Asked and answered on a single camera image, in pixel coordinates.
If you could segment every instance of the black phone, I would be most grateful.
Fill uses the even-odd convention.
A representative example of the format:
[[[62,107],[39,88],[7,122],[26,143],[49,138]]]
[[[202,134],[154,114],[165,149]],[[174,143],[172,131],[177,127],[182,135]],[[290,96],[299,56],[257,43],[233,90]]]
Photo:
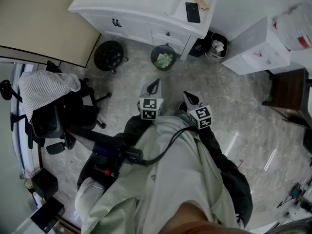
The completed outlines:
[[[187,21],[200,23],[200,16],[197,3],[186,2]]]

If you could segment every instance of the cabinet door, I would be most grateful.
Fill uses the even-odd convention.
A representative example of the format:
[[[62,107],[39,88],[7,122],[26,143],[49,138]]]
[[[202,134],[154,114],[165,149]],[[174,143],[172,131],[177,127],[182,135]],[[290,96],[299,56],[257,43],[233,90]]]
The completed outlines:
[[[104,15],[90,15],[83,14],[83,17],[93,25],[102,34],[108,34],[113,36],[124,36],[124,29],[118,27],[116,18]]]
[[[116,19],[118,25],[121,26],[120,29],[124,29],[127,38],[153,44],[152,32],[148,22],[126,17],[116,17]]]

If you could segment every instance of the tile floor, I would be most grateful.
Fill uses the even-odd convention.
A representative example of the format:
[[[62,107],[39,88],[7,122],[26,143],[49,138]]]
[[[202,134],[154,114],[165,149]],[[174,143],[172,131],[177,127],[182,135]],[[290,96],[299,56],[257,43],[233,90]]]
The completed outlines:
[[[261,106],[270,91],[265,72],[239,76],[204,56],[178,60],[171,70],[162,72],[150,62],[152,46],[124,39],[120,41],[129,57],[117,73],[97,69],[90,59],[87,68],[66,63],[61,70],[88,77],[96,96],[110,91],[113,96],[101,104],[100,118],[107,128],[95,131],[115,135],[123,131],[127,120],[137,115],[137,101],[143,84],[161,78],[165,112],[182,100],[182,91],[199,92],[213,111],[213,126],[224,154],[247,177],[253,197],[253,216],[249,229],[273,222],[289,205],[276,209],[292,186],[304,183],[312,175],[310,155],[302,146],[304,129],[282,121],[273,110]],[[75,212],[76,182],[90,152],[80,143],[74,149],[50,156],[42,151],[43,166],[58,178],[56,198],[65,204],[65,218],[80,226]]]

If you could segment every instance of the brown wooden cabinet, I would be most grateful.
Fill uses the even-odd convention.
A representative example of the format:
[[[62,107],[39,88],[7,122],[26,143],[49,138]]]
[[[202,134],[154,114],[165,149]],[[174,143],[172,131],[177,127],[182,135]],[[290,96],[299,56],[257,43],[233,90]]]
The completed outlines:
[[[283,116],[283,120],[306,128],[312,128],[312,118],[308,112],[311,87],[308,71],[303,68],[270,78],[272,87],[270,98],[262,105],[269,106]]]

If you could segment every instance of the office chair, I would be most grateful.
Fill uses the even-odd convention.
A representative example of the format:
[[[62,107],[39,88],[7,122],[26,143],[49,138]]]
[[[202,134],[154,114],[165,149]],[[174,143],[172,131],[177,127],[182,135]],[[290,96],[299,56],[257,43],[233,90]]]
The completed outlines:
[[[51,61],[48,61],[47,71],[53,73],[62,73],[61,70]],[[105,123],[98,120],[98,103],[112,96],[107,93],[106,96],[95,99],[94,90],[88,86],[88,79],[79,80],[81,89],[77,92],[69,92],[59,99],[33,111],[33,116],[28,122],[26,115],[16,116],[11,114],[11,131],[14,123],[25,119],[25,132],[28,135],[28,147],[33,148],[33,141],[40,147],[45,144],[46,138],[60,138],[64,142],[47,146],[49,154],[59,154],[65,150],[65,147],[72,149],[76,139],[67,131],[69,126],[74,125],[88,130],[94,129],[98,125],[101,129],[106,127]],[[19,96],[11,87],[8,80],[0,83],[0,92],[5,100],[10,100],[12,96],[22,102]]]

